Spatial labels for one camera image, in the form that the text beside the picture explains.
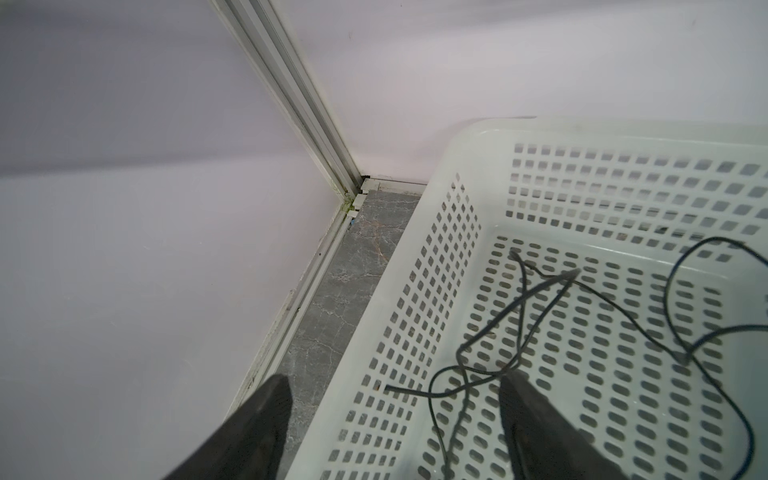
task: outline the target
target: white plastic basket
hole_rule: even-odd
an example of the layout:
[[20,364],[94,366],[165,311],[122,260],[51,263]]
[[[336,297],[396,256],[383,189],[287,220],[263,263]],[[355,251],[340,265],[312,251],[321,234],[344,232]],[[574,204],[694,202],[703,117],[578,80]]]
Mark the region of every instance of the white plastic basket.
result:
[[[580,267],[582,281],[614,294],[672,346],[660,295],[685,248],[719,235],[768,253],[766,141],[759,127],[564,119],[483,121],[463,131],[430,180],[288,477],[442,478],[426,400],[384,386],[426,389],[465,338],[518,295],[511,247],[547,272]],[[694,254],[671,298],[683,337],[765,322],[764,270],[725,245]],[[553,295],[529,300],[528,324]],[[507,362],[516,321],[473,347],[468,364]],[[753,422],[750,478],[768,475],[760,443],[768,439],[766,340],[733,335],[698,353]],[[621,314],[577,287],[524,359],[530,381],[627,477],[730,478],[743,460],[743,427],[701,375],[649,348]],[[497,384],[472,393],[457,478],[512,478]],[[435,390],[457,385],[458,375],[446,375]],[[454,424],[460,406],[435,401],[441,427]]]

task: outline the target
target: marble tile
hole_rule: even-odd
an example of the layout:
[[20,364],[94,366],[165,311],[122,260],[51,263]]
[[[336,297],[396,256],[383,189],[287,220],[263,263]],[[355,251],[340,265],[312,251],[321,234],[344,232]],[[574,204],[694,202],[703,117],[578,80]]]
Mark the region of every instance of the marble tile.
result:
[[293,411],[277,478],[285,478],[362,312],[419,202],[374,191],[344,236],[320,281],[279,373],[288,376]]

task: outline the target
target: white wall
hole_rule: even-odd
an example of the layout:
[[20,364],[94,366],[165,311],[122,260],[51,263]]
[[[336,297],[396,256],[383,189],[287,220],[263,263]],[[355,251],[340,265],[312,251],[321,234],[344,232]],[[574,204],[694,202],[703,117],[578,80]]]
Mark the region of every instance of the white wall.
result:
[[482,118],[768,123],[764,0],[275,0],[363,174]]
[[0,14],[0,478],[153,480],[339,199],[205,0]]

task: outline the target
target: gray marble floor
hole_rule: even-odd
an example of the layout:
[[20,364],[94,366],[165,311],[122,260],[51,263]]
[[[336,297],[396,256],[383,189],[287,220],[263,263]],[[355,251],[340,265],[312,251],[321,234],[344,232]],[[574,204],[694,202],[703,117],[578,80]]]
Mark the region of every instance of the gray marble floor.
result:
[[277,478],[285,478],[362,312],[419,202],[373,191],[344,236],[278,373],[290,380],[293,411]]

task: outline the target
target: thin black wire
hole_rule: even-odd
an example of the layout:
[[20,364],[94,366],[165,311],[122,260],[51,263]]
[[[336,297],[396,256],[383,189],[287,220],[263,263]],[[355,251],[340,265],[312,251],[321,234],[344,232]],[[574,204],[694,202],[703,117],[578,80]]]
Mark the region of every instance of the thin black wire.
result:
[[[740,468],[736,471],[736,473],[733,475],[732,480],[738,480],[739,478],[742,478],[743,475],[746,473],[746,471],[749,469],[750,465],[752,464],[753,457],[754,457],[754,450],[755,450],[755,435],[752,428],[752,425],[750,424],[749,420],[747,420],[746,416],[743,414],[739,406],[730,398],[730,396],[725,393],[723,388],[720,386],[720,383],[715,380],[712,375],[706,371],[706,369],[702,366],[702,364],[699,362],[699,360],[696,358],[694,353],[696,350],[698,350],[702,345],[705,343],[719,337],[728,335],[730,333],[738,333],[738,332],[747,332],[747,331],[762,331],[762,332],[768,332],[768,326],[767,325],[759,325],[759,324],[745,324],[745,325],[737,325],[737,326],[728,326],[724,328],[720,328],[717,330],[714,330],[713,332],[710,332],[702,337],[700,337],[696,342],[688,345],[682,337],[680,337],[680,334],[675,330],[674,325],[672,324],[672,319],[669,313],[669,292],[670,292],[670,286],[672,285],[672,280],[677,273],[677,271],[680,269],[680,266],[683,264],[683,262],[696,250],[701,248],[703,245],[706,245],[708,243],[729,243],[730,245],[733,245],[737,248],[740,248],[741,250],[746,251],[749,253],[752,257],[758,259],[764,266],[768,266],[768,260],[757,253],[756,251],[752,250],[751,248],[747,247],[741,242],[738,242],[736,240],[731,240],[726,237],[710,237],[706,238],[704,240],[701,240],[699,243],[696,243],[693,247],[691,247],[688,251],[686,251],[685,254],[683,254],[680,259],[677,260],[677,262],[672,267],[672,270],[670,271],[670,274],[667,278],[667,282],[664,287],[664,298],[663,298],[663,305],[664,305],[664,318],[667,322],[667,326],[672,331],[676,343],[683,348],[683,352],[675,352],[672,349],[665,346],[663,343],[656,340],[654,337],[652,337],[648,332],[645,331],[643,327],[640,326],[639,323],[634,319],[634,317],[629,314],[627,310],[625,310],[623,307],[615,303],[611,298],[608,296],[605,296],[604,294],[598,292],[597,290],[593,289],[589,285],[586,285],[582,282],[579,282],[576,280],[576,277],[578,276],[580,270],[571,270],[568,272],[561,273],[560,275],[547,275],[542,273],[536,266],[524,263],[520,256],[514,252],[513,250],[510,250],[509,254],[512,260],[515,260],[518,262],[518,264],[521,267],[521,281],[522,281],[522,288],[521,288],[521,295],[517,299],[515,299],[512,303],[507,305],[498,315],[494,317],[494,319],[488,323],[488,325],[483,328],[480,332],[475,334],[472,338],[470,338],[467,342],[463,343],[458,350],[456,351],[456,360],[458,365],[452,365],[447,366],[443,369],[440,369],[435,375],[432,376],[432,379],[429,382],[429,388],[427,392],[423,392],[421,390],[411,390],[411,389],[403,389],[397,386],[391,386],[387,385],[385,387],[385,391],[390,392],[400,392],[405,393],[409,395],[414,396],[421,396],[426,397],[428,399],[429,404],[429,414],[432,417],[432,425],[433,429],[435,431],[435,434],[438,437],[439,443],[440,443],[440,449],[443,455],[443,460],[445,462],[444,466],[444,473],[446,477],[452,478],[452,470],[450,470],[450,454],[452,453],[452,448],[454,445],[454,440],[456,437],[456,434],[458,432],[459,426],[462,422],[462,420],[465,417],[465,412],[468,406],[469,401],[469,390],[475,386],[479,386],[488,382],[491,382],[494,379],[497,379],[499,376],[504,375],[507,371],[511,369],[516,369],[520,366],[520,358],[522,353],[525,351],[525,347],[528,345],[528,343],[531,341],[536,329],[541,324],[541,322],[544,320],[544,318],[547,316],[551,308],[557,303],[557,301],[560,300],[560,298],[565,295],[565,292],[570,288],[571,285],[576,284],[579,285],[582,289],[588,291],[589,293],[592,293],[593,295],[597,296],[598,298],[604,300],[609,305],[614,307],[616,310],[618,310],[621,314],[623,314],[627,319],[632,323],[632,325],[639,331],[651,344],[656,346],[658,349],[663,350],[664,352],[668,353],[672,359],[675,362],[680,363],[683,366],[687,366],[688,363],[691,361],[696,365],[696,367],[699,369],[701,374],[704,376],[705,380],[711,384],[715,390],[722,396],[726,402],[730,405],[730,407],[734,410],[734,412],[739,417],[740,421],[744,425],[744,428],[746,429],[747,438],[748,438],[748,447],[747,447],[747,453],[744,457],[744,460],[742,461],[742,464]],[[527,279],[525,275],[525,267],[530,268],[534,272],[536,272],[539,276],[542,278],[547,279],[546,281],[539,283],[537,286],[533,287],[531,290],[527,290]],[[536,293],[545,290],[556,283],[560,283],[562,281],[565,281],[566,284],[564,287],[558,292],[558,295],[552,300],[545,310],[541,313],[541,315],[536,319],[534,322],[531,332],[526,336],[525,342],[521,344],[521,338],[522,338],[522,331],[525,326],[525,301],[530,298],[531,296],[534,296]],[[512,357],[512,359],[507,362],[500,370],[495,372],[488,372],[486,370],[480,370],[480,369],[474,369],[469,366],[465,366],[462,363],[461,359],[461,353],[465,351],[467,348],[469,348],[473,343],[475,343],[477,340],[482,338],[483,336],[487,335],[493,328],[495,328],[512,310],[520,306],[520,316],[518,319],[518,337],[517,337],[517,352]],[[435,381],[437,378],[442,375],[445,372],[456,370],[458,369],[462,373],[462,378],[464,379],[464,384],[453,389],[453,390],[447,390],[442,393],[435,393],[432,391],[432,387],[435,384]],[[474,382],[469,382],[469,378],[467,376],[467,372],[474,372],[481,375],[487,375],[485,379],[475,380]],[[462,405],[462,410],[458,415],[458,420],[456,421],[456,425],[453,429],[451,439],[449,442],[449,450],[445,450],[445,445],[442,440],[442,433],[441,429],[439,428],[439,425],[437,423],[437,418],[435,417],[435,412],[432,406],[432,400],[433,399],[439,399],[439,398],[445,398],[449,396],[453,396],[460,392],[466,392],[465,398]]]

